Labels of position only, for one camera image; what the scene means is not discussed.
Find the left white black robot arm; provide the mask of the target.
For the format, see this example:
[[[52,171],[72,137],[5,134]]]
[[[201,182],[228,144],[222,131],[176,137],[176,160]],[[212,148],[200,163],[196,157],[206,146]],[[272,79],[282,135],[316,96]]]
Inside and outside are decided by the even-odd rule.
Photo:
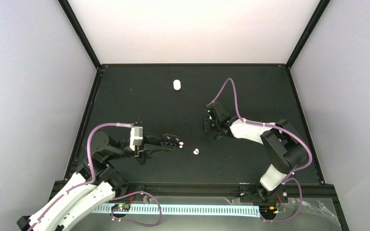
[[[103,203],[127,194],[129,183],[111,161],[133,157],[143,165],[147,159],[184,145],[176,135],[145,136],[141,127],[132,128],[130,138],[121,141],[96,132],[89,143],[91,159],[86,158],[76,168],[65,186],[41,210],[20,217],[17,221],[20,230],[71,230]]]

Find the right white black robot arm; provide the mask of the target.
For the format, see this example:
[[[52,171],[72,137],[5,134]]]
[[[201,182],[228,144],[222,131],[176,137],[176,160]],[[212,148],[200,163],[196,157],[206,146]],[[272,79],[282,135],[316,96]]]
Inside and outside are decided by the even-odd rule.
[[[294,127],[286,120],[277,123],[259,123],[244,118],[231,117],[220,102],[207,105],[209,117],[205,118],[205,130],[215,131],[214,139],[228,136],[250,140],[264,146],[270,166],[261,176],[254,194],[261,202],[269,201],[275,190],[287,181],[303,162],[311,162],[308,146],[295,134]]]

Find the black earbud charging case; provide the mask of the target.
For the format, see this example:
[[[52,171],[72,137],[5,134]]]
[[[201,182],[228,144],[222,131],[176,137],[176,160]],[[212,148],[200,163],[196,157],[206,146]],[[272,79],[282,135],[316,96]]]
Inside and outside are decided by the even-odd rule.
[[[164,134],[162,137],[166,140],[166,145],[162,145],[164,147],[178,147],[179,148],[179,142],[181,142],[180,138],[176,135],[172,134]]]

